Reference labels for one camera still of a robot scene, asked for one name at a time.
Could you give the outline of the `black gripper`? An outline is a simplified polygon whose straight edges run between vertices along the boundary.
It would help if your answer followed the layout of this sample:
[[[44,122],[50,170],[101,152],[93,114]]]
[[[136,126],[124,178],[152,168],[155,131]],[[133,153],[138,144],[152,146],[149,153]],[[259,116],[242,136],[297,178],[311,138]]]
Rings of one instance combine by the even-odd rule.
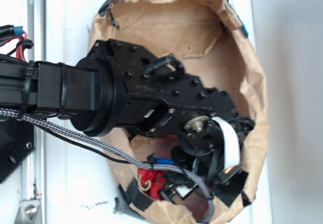
[[[232,204],[245,185],[248,174],[242,171],[240,150],[254,127],[252,119],[240,115],[183,120],[169,116],[161,122],[163,134],[178,137],[180,146],[172,150],[173,159],[186,161],[225,204]]]

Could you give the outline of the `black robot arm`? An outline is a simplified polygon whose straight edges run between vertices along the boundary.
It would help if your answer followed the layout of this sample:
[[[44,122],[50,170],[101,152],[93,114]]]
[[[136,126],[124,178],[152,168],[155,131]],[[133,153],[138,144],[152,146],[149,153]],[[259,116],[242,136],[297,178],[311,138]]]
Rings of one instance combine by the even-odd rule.
[[[76,66],[1,55],[1,115],[40,127],[48,118],[70,120],[90,137],[114,128],[176,136],[169,158],[150,155],[139,170],[157,200],[186,198],[197,189],[192,174],[209,187],[207,200],[222,197],[242,172],[241,145],[255,126],[227,92],[204,87],[172,55],[112,39],[97,41]]]

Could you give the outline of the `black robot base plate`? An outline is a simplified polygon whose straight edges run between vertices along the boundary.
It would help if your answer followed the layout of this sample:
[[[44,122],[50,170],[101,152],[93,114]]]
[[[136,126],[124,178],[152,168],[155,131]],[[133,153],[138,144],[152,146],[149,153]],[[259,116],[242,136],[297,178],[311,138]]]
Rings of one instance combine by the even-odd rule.
[[[1,183],[35,149],[34,126],[9,119],[1,122]]]

